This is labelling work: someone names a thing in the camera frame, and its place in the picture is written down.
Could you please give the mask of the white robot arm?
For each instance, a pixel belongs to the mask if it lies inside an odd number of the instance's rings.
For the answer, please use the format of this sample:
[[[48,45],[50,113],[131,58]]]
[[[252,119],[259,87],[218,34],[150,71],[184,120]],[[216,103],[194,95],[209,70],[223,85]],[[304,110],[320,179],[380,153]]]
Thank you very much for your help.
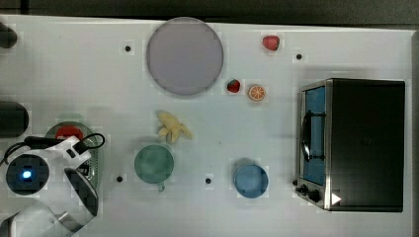
[[[5,182],[30,206],[1,223],[1,237],[71,237],[98,214],[99,198],[78,167],[95,148],[83,139],[29,136],[5,157]]]

